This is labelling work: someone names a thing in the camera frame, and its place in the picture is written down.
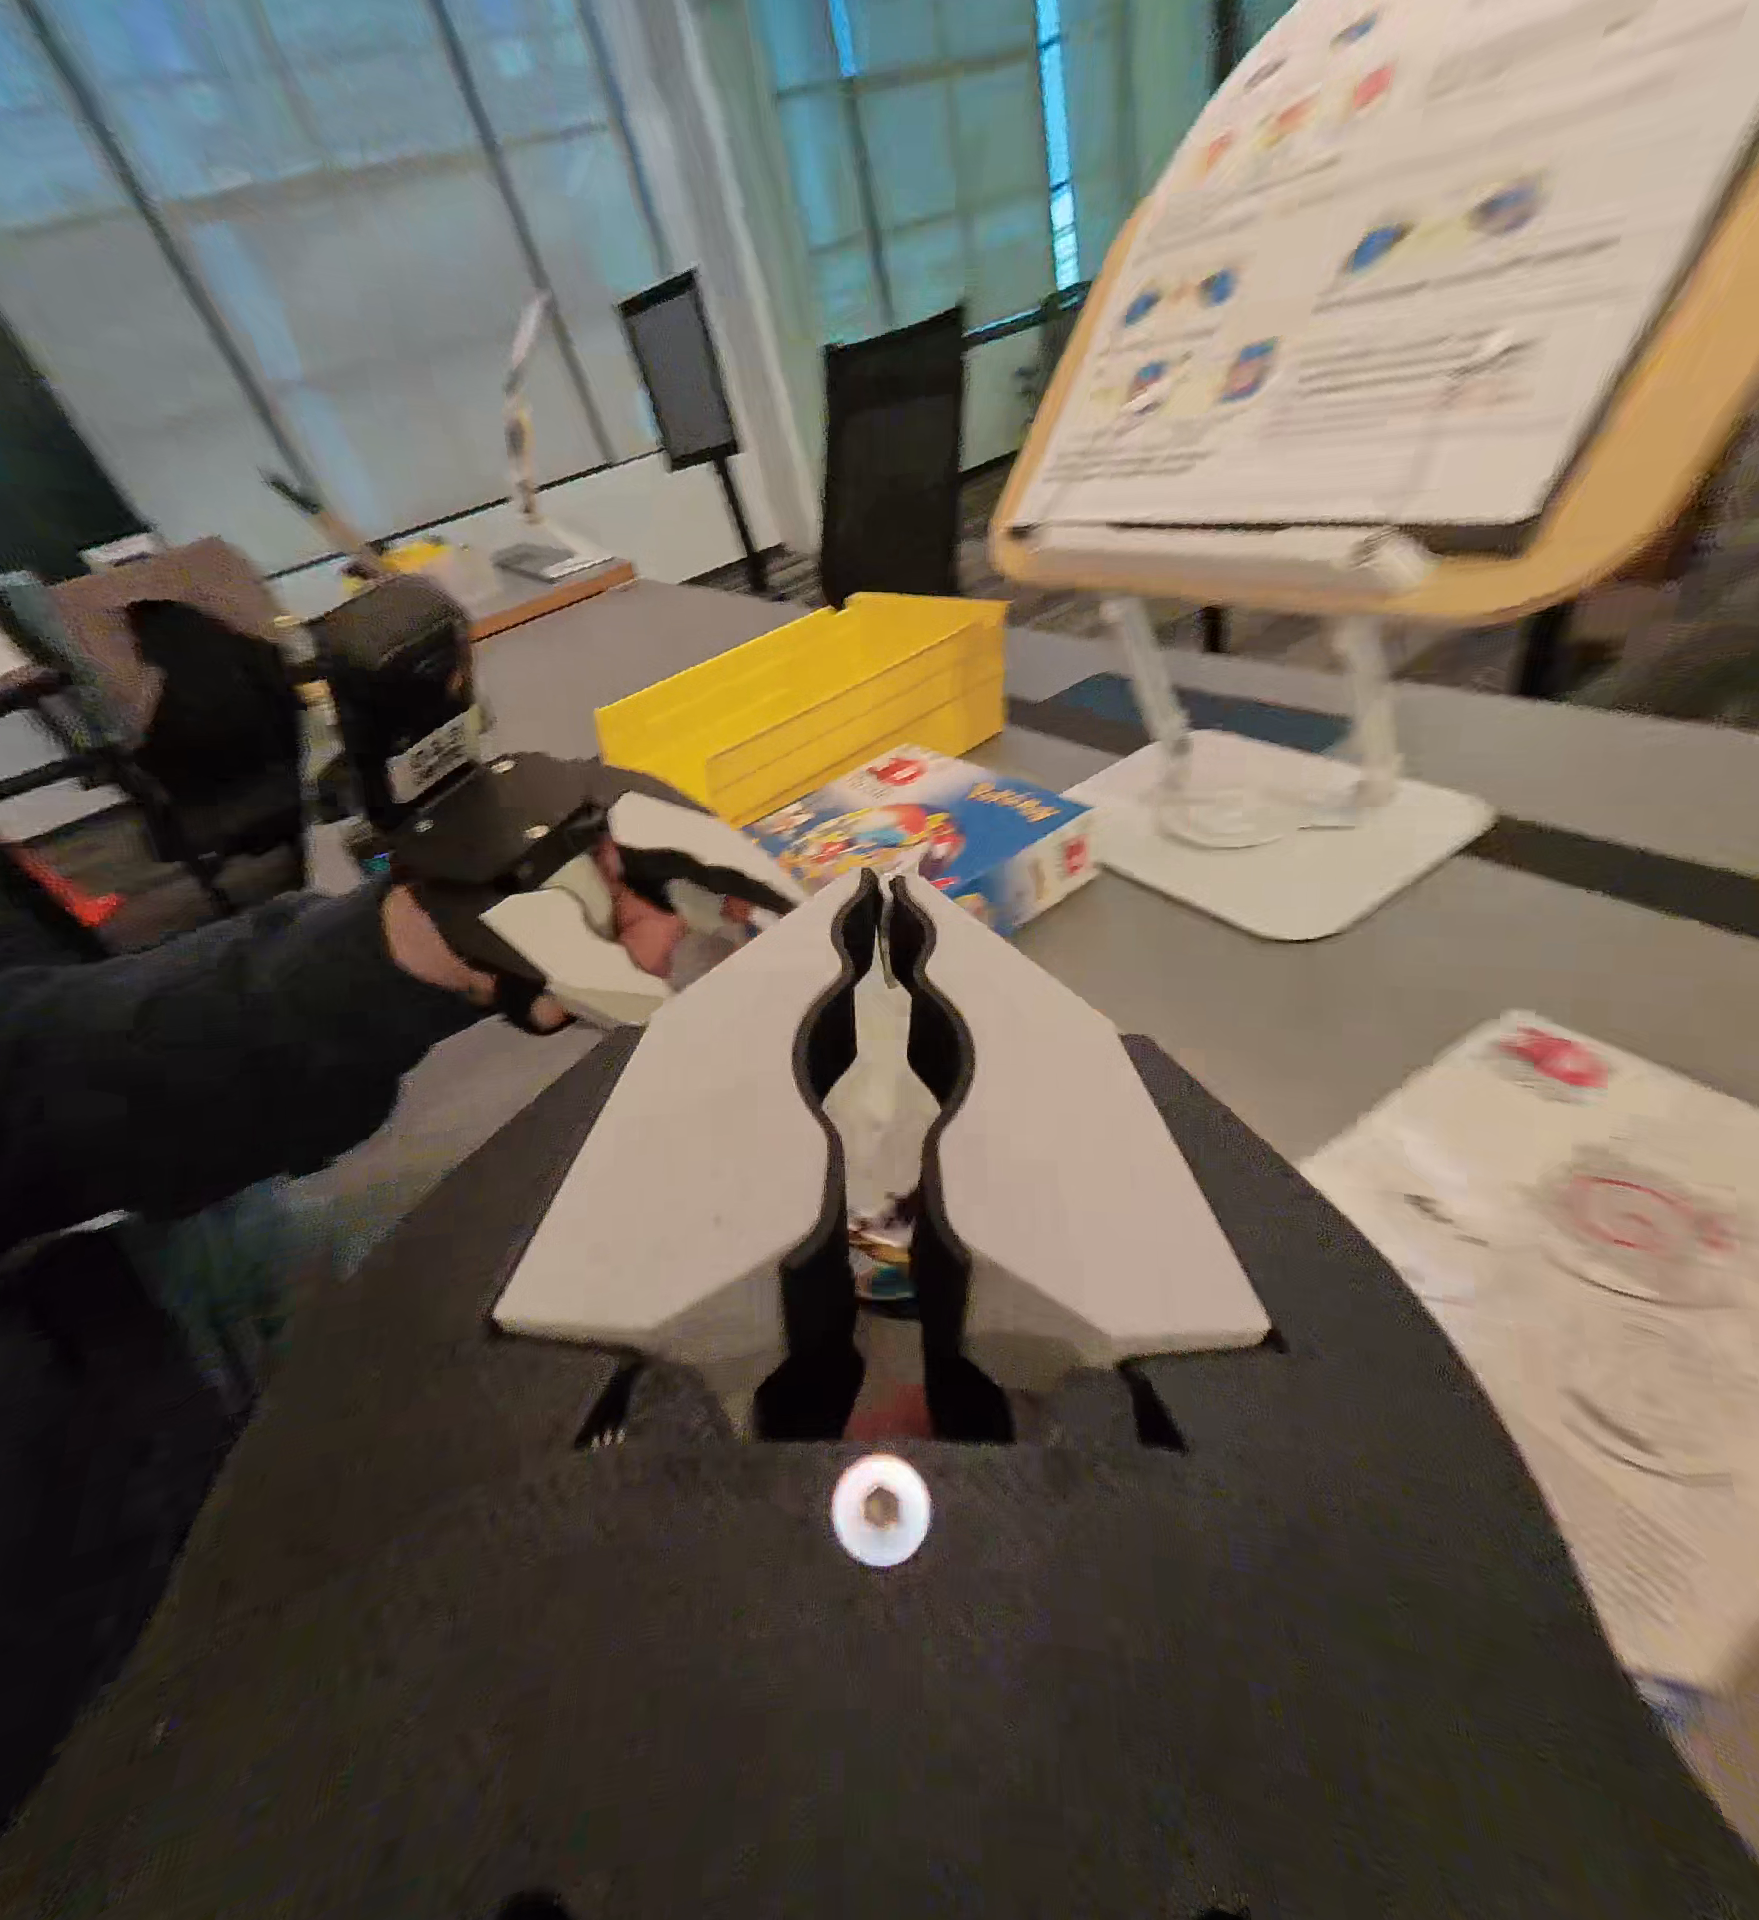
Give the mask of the light wooden board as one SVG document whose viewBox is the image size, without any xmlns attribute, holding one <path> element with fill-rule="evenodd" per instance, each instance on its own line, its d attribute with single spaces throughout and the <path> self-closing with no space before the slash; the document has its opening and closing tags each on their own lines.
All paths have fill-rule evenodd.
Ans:
<svg viewBox="0 0 1759 1920">
<path fill-rule="evenodd" d="M 1075 331 L 991 522 L 991 554 L 1007 577 L 1021 582 L 1075 587 L 1059 576 L 1044 577 L 1036 562 L 1021 558 L 1012 544 L 1018 531 L 1011 525 L 1011 513 L 1036 474 L 1059 411 L 1066 383 L 1060 372 L 1079 363 Z M 1728 441 L 1756 381 L 1759 146 L 1708 229 L 1699 258 L 1682 275 L 1673 298 L 1645 334 L 1546 508 L 1532 520 L 1506 531 L 1392 525 L 1434 554 L 1434 571 L 1382 612 L 1433 622 L 1495 622 L 1605 581 L 1615 567 L 1633 562 L 1682 514 Z M 1223 532 L 1295 528 L 1363 525 L 1223 528 Z"/>
</svg>

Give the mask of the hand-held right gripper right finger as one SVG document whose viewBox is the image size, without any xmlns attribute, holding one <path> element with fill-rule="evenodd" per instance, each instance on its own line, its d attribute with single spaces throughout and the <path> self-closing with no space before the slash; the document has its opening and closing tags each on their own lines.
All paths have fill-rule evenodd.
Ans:
<svg viewBox="0 0 1759 1920">
<path fill-rule="evenodd" d="M 922 1139 L 913 1281 L 933 1435 L 1011 1443 L 1072 1372 L 1266 1342 L 1253 1292 L 1118 1024 L 922 876 L 895 876 Z"/>
</svg>

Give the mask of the black high-back chair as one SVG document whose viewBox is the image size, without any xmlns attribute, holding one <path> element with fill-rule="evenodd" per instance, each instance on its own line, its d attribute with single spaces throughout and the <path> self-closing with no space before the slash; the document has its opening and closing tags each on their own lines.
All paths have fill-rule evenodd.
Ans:
<svg viewBox="0 0 1759 1920">
<path fill-rule="evenodd" d="M 824 605 L 957 596 L 963 405 L 963 303 L 824 348 Z"/>
</svg>

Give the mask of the black sign board stand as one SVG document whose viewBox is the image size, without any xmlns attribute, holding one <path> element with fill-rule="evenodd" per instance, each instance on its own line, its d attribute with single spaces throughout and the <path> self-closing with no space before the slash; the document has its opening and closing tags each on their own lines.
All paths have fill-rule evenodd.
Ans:
<svg viewBox="0 0 1759 1920">
<path fill-rule="evenodd" d="M 726 395 L 722 351 L 694 269 L 616 303 L 668 469 L 712 468 L 755 596 L 768 593 L 768 567 L 750 528 L 734 474 L 742 438 Z"/>
</svg>

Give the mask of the white instruction leaflet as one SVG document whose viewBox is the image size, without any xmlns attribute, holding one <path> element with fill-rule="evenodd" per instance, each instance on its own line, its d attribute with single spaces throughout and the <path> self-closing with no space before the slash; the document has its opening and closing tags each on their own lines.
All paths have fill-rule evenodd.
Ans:
<svg viewBox="0 0 1759 1920">
<path fill-rule="evenodd" d="M 1468 1362 L 1653 1690 L 1759 1656 L 1759 1107 L 1502 1012 L 1304 1176 Z"/>
</svg>

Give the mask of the colourful puzzle ball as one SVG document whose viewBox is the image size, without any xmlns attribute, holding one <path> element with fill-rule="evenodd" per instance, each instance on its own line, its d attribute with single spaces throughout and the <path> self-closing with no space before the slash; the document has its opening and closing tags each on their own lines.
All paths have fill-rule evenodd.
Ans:
<svg viewBox="0 0 1759 1920">
<path fill-rule="evenodd" d="M 824 1116 L 841 1139 L 849 1269 L 865 1310 L 914 1320 L 913 1237 L 925 1139 L 941 1101 L 908 1060 L 914 1011 L 908 989 L 871 965 L 853 1005 L 858 1051 L 824 1097 Z"/>
</svg>

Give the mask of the person's left hand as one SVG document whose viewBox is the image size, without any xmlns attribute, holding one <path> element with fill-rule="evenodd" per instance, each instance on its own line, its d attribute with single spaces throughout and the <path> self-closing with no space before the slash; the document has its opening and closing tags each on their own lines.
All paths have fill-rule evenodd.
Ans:
<svg viewBox="0 0 1759 1920">
<path fill-rule="evenodd" d="M 670 982 L 678 946 L 692 936 L 688 921 L 625 884 L 623 857 L 613 842 L 604 838 L 595 846 L 595 865 L 609 895 L 616 944 L 640 972 Z"/>
</svg>

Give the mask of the yellow plastic bin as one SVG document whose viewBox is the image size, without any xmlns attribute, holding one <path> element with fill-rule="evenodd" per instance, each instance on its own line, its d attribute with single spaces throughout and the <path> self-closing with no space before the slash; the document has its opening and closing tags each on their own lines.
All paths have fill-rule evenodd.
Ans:
<svg viewBox="0 0 1759 1920">
<path fill-rule="evenodd" d="M 1000 597 L 854 593 L 601 706 L 598 750 L 747 827 L 895 748 L 986 747 L 1005 635 Z"/>
</svg>

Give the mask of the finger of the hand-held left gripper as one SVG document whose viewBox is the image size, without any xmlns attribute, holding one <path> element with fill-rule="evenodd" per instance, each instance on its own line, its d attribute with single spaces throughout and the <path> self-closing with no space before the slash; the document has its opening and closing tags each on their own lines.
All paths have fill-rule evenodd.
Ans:
<svg viewBox="0 0 1759 1920">
<path fill-rule="evenodd" d="M 707 808 L 625 791 L 605 827 L 623 887 L 682 920 L 766 920 L 804 902 L 750 832 Z"/>
<path fill-rule="evenodd" d="M 618 939 L 605 876 L 547 876 L 483 912 L 483 930 L 530 968 L 532 994 L 598 1028 L 647 1024 L 670 982 L 643 969 Z"/>
</svg>

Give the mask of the printed instruction sheet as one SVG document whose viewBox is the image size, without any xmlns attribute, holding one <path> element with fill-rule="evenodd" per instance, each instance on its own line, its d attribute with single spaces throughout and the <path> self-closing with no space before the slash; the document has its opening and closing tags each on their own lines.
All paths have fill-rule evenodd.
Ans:
<svg viewBox="0 0 1759 1920">
<path fill-rule="evenodd" d="M 1759 3 L 1292 5 L 1108 250 L 1011 525 L 1532 520 L 1759 146 Z"/>
</svg>

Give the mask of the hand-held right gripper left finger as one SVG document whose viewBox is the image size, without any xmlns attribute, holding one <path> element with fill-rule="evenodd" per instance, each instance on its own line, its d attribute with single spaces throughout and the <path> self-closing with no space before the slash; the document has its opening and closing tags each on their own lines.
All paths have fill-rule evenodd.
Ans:
<svg viewBox="0 0 1759 1920">
<path fill-rule="evenodd" d="M 493 1310 L 510 1336 L 699 1372 L 755 1435 L 835 1443 L 868 1376 L 826 1092 L 858 1058 L 883 884 L 858 870 L 674 994 Z"/>
</svg>

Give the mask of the person's left forearm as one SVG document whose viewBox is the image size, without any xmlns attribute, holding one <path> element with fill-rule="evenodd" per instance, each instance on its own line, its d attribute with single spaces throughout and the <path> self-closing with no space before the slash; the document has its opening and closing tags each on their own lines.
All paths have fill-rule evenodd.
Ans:
<svg viewBox="0 0 1759 1920">
<path fill-rule="evenodd" d="M 410 891 L 379 887 L 0 972 L 0 1262 L 102 1213 L 180 1219 L 331 1164 L 493 993 Z"/>
</svg>

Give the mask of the blue puzzle box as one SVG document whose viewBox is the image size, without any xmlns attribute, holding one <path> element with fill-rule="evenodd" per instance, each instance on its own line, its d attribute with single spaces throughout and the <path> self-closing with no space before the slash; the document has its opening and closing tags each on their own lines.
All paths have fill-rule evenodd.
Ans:
<svg viewBox="0 0 1759 1920">
<path fill-rule="evenodd" d="M 918 744 L 772 808 L 747 833 L 804 891 L 858 870 L 918 875 L 1005 936 L 1100 875 L 1086 804 Z"/>
</svg>

